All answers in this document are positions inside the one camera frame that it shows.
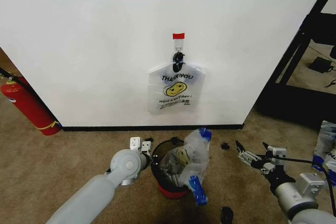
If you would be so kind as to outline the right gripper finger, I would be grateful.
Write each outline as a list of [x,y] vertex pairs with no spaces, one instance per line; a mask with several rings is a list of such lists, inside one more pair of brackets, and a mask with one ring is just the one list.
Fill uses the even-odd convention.
[[265,152],[266,163],[270,163],[274,167],[276,167],[278,165],[278,161],[277,161],[278,154],[276,153],[276,148],[265,142],[263,142],[263,146],[266,150]]
[[236,143],[236,149],[238,152],[239,159],[247,164],[248,166],[254,168],[254,169],[262,169],[264,166],[264,161],[260,156],[257,156],[249,151],[246,151],[243,145],[235,141]]

